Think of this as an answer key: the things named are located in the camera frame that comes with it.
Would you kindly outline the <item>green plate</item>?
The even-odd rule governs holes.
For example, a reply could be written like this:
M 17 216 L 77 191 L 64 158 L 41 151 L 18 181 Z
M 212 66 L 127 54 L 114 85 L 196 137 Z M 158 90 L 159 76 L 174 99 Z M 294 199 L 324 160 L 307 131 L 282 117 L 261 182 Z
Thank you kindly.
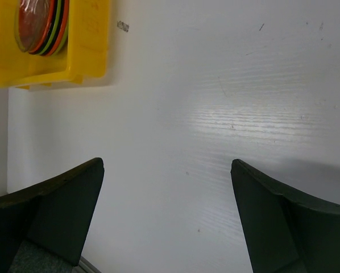
M 43 50 L 40 52 L 41 56 L 47 56 L 50 53 L 50 51 L 53 49 L 57 41 L 57 37 L 59 35 L 63 16 L 64 16 L 64 7 L 65 7 L 65 1 L 57 1 L 57 9 L 56 9 L 55 18 L 53 20 L 53 28 L 48 38 L 47 44 L 45 45 Z

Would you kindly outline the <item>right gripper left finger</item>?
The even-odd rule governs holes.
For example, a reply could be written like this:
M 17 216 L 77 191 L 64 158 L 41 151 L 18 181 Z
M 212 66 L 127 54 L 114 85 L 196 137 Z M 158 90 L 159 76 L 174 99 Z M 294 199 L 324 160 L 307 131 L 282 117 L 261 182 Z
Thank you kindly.
M 101 158 L 0 196 L 0 272 L 72 272 L 104 178 Z

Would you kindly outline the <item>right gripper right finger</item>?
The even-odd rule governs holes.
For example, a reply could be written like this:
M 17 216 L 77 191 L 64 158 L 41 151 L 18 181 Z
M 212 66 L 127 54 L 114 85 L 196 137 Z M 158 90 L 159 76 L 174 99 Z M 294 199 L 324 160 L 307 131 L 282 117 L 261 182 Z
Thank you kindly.
M 253 272 L 340 272 L 340 205 L 235 159 L 231 179 Z

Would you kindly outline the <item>clear grey plate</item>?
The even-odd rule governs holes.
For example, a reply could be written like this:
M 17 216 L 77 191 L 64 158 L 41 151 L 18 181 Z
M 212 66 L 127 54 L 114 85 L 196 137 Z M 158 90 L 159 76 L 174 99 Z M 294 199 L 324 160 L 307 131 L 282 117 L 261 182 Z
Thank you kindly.
M 43 36 L 50 1 L 18 1 L 15 10 L 15 41 L 22 52 L 29 53 Z

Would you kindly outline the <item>orange plate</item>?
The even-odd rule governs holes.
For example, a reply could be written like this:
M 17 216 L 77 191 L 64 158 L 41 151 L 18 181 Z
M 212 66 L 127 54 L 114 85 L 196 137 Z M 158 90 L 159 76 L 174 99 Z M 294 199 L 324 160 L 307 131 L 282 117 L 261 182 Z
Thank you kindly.
M 53 20 L 56 16 L 56 11 L 57 11 L 57 0 L 51 0 L 49 2 L 49 13 L 48 13 L 48 18 L 47 22 L 45 24 L 43 36 L 40 38 L 39 42 L 37 45 L 29 51 L 29 54 L 36 55 L 40 52 L 40 50 L 43 48 L 45 45 L 46 39 L 49 37 L 49 32 L 53 24 Z
M 59 30 L 59 34 L 55 43 L 51 50 L 48 53 L 48 56 L 57 54 L 65 43 L 65 38 L 67 37 L 67 25 L 68 25 L 68 16 L 69 16 L 69 1 L 64 0 L 64 8 L 63 8 L 63 18 L 61 20 L 61 26 Z

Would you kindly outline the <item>black plate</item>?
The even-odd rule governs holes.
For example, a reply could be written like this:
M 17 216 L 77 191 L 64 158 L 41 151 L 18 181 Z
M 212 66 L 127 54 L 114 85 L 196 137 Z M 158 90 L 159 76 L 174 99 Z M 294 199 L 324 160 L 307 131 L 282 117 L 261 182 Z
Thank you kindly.
M 61 0 L 55 1 L 55 4 L 56 4 L 56 8 L 55 8 L 55 11 L 53 12 L 52 22 L 49 28 L 49 32 L 43 45 L 39 48 L 37 52 L 38 55 L 45 55 L 48 52 L 49 47 L 53 41 L 54 35 L 56 33 L 56 30 L 58 28 L 63 4 Z

